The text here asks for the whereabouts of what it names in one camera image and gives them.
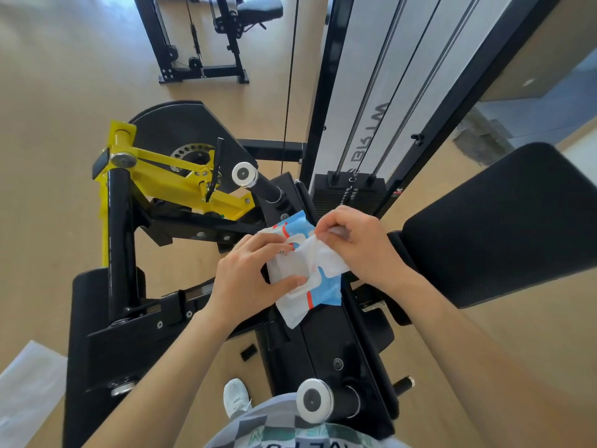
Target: forearm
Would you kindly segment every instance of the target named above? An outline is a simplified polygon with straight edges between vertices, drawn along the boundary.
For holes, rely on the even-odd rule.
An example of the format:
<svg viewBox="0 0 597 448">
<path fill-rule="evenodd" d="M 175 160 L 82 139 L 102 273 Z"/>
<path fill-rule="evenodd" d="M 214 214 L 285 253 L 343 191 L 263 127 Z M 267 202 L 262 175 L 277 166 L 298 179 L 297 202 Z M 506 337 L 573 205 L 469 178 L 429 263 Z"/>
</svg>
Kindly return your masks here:
<svg viewBox="0 0 597 448">
<path fill-rule="evenodd" d="M 209 308 L 196 313 L 85 447 L 172 447 L 229 330 L 229 325 L 210 314 Z"/>
<path fill-rule="evenodd" d="M 594 446 L 587 427 L 420 275 L 392 297 L 404 308 L 470 419 L 495 447 Z"/>
</svg>

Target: left hand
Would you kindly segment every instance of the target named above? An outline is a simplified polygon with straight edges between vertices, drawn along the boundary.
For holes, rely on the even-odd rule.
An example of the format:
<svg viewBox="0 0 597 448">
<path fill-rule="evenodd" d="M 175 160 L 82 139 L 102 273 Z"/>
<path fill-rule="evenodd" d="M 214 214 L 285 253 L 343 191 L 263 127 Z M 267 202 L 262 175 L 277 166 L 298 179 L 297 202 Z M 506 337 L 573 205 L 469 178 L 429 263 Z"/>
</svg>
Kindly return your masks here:
<svg viewBox="0 0 597 448">
<path fill-rule="evenodd" d="M 285 241 L 284 237 L 274 233 L 246 235 L 218 262 L 214 289 L 205 309 L 225 321 L 230 331 L 307 282 L 307 277 L 293 275 L 276 284 L 268 284 L 261 275 L 261 268 L 267 261 L 280 252 L 293 250 Z"/>
</svg>

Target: seat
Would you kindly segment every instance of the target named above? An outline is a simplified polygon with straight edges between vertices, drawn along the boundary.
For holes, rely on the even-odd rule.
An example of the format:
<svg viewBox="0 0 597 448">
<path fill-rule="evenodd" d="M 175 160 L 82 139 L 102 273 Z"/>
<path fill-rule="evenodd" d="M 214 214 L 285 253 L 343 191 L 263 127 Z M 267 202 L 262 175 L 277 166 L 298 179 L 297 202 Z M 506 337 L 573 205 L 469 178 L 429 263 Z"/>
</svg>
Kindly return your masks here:
<svg viewBox="0 0 597 448">
<path fill-rule="evenodd" d="M 284 8 L 280 0 L 249 0 L 237 7 L 243 27 L 280 18 Z"/>
</svg>

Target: shoe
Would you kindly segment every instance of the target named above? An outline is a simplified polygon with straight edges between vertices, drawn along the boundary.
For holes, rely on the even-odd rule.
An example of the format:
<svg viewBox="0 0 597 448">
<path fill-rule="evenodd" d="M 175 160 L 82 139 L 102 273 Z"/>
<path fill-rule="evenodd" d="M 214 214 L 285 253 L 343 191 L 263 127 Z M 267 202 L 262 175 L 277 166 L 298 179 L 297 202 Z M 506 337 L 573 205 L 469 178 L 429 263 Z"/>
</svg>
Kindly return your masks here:
<svg viewBox="0 0 597 448">
<path fill-rule="evenodd" d="M 224 386 L 224 408 L 228 418 L 239 410 L 247 412 L 253 408 L 247 387 L 241 379 L 232 379 Z"/>
</svg>

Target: padded cushion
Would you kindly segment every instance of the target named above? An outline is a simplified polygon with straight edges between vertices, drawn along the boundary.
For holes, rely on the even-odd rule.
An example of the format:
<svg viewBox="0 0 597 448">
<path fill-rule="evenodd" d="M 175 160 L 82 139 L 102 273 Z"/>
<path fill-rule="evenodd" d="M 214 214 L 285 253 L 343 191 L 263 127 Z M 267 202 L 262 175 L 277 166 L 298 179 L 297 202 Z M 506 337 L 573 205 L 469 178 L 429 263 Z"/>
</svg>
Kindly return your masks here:
<svg viewBox="0 0 597 448">
<path fill-rule="evenodd" d="M 400 239 L 465 308 L 597 266 L 597 188 L 553 146 L 527 144 L 409 218 Z"/>
<path fill-rule="evenodd" d="M 238 5 L 237 11 L 243 26 L 269 22 L 284 14 L 280 0 L 249 0 Z"/>
</svg>

